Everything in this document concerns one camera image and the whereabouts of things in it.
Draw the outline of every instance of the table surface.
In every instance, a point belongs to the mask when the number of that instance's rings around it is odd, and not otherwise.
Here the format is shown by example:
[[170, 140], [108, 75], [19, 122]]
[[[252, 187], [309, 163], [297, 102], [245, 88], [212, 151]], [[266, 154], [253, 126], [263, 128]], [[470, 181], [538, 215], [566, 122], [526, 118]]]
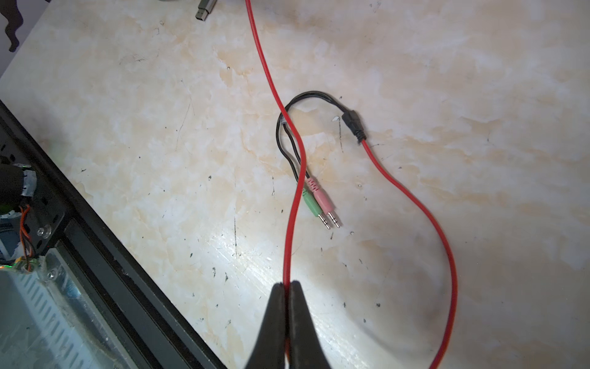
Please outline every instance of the table surface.
[[[590, 365], [590, 5], [254, 1], [284, 102], [356, 109], [459, 274], [443, 367]], [[53, 0], [0, 99], [229, 368], [281, 279], [295, 181], [245, 6]], [[300, 280], [334, 368], [424, 368], [450, 276], [432, 225], [321, 101], [292, 110], [343, 227], [304, 208]]]

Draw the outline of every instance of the audio jack metal tip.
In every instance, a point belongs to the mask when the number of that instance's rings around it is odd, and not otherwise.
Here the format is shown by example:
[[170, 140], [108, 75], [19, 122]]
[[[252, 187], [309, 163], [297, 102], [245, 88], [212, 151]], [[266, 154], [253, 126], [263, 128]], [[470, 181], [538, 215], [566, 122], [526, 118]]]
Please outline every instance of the audio jack metal tip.
[[324, 215], [323, 214], [319, 214], [318, 217], [321, 219], [321, 221], [324, 224], [324, 226], [326, 226], [326, 228], [330, 229], [330, 226], [328, 225], [328, 222], [327, 222], [326, 218], [324, 218]]
[[336, 225], [336, 228], [340, 228], [340, 224], [338, 224], [338, 221], [336, 220], [336, 218], [334, 217], [334, 215], [332, 215], [331, 212], [328, 212], [328, 216], [330, 217], [330, 219], [332, 219], [332, 221]]

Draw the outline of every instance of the black wire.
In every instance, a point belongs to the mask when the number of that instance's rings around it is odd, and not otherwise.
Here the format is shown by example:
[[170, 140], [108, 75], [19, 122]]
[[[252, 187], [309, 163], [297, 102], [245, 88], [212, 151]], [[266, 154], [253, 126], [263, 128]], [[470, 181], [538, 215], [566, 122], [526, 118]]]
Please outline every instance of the black wire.
[[[330, 104], [336, 106], [343, 113], [346, 113], [348, 111], [348, 108], [346, 106], [342, 105], [334, 97], [328, 95], [325, 92], [321, 92], [321, 91], [308, 91], [308, 92], [300, 93], [299, 95], [295, 96], [289, 102], [289, 104], [287, 104], [287, 106], [285, 106], [285, 110], [288, 112], [289, 109], [293, 105], [295, 105], [296, 103], [298, 103], [299, 101], [304, 100], [304, 99], [309, 99], [311, 97], [316, 97], [318, 99], [322, 99], [322, 100], [326, 101], [327, 103], [330, 103]], [[289, 165], [291, 166], [291, 169], [293, 170], [293, 175], [295, 176], [295, 180], [298, 181], [299, 180], [299, 176], [297, 175], [297, 169], [295, 169], [295, 164], [293, 163], [293, 160], [291, 160], [291, 158], [289, 157], [289, 155], [285, 152], [285, 150], [281, 146], [281, 140], [279, 138], [279, 130], [280, 130], [280, 127], [281, 127], [281, 123], [283, 124], [283, 129], [285, 130], [285, 133], [287, 134], [287, 136], [289, 137], [289, 140], [291, 141], [291, 146], [293, 147], [293, 152], [295, 153], [295, 157], [297, 158], [297, 161], [299, 162], [299, 164], [301, 164], [301, 157], [299, 157], [299, 151], [297, 150], [297, 145], [295, 144], [295, 140], [293, 139], [293, 136], [291, 135], [291, 132], [287, 128], [287, 122], [283, 119], [283, 114], [282, 113], [279, 114], [278, 119], [277, 119], [276, 138], [277, 138], [278, 150], [281, 152], [281, 154], [283, 154], [283, 156], [285, 157], [285, 159], [289, 162]], [[305, 172], [305, 176], [309, 178], [309, 173], [307, 171]]]

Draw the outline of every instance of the screw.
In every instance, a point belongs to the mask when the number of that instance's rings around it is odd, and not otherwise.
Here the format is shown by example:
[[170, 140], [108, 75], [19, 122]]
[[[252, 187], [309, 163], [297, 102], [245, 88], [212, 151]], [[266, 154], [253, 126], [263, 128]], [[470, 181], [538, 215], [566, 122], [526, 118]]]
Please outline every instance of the screw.
[[49, 224], [37, 230], [37, 235], [43, 239], [48, 239], [51, 236], [51, 226]]

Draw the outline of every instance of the black frame rail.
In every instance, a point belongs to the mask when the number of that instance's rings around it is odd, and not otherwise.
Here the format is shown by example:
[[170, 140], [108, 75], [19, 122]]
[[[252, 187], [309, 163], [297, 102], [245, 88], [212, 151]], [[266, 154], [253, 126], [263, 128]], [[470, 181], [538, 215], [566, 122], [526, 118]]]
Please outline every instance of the black frame rail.
[[37, 252], [59, 249], [136, 365], [225, 368], [1, 101], [0, 127], [0, 155], [37, 172], [28, 227], [53, 229], [49, 238], [33, 239]]

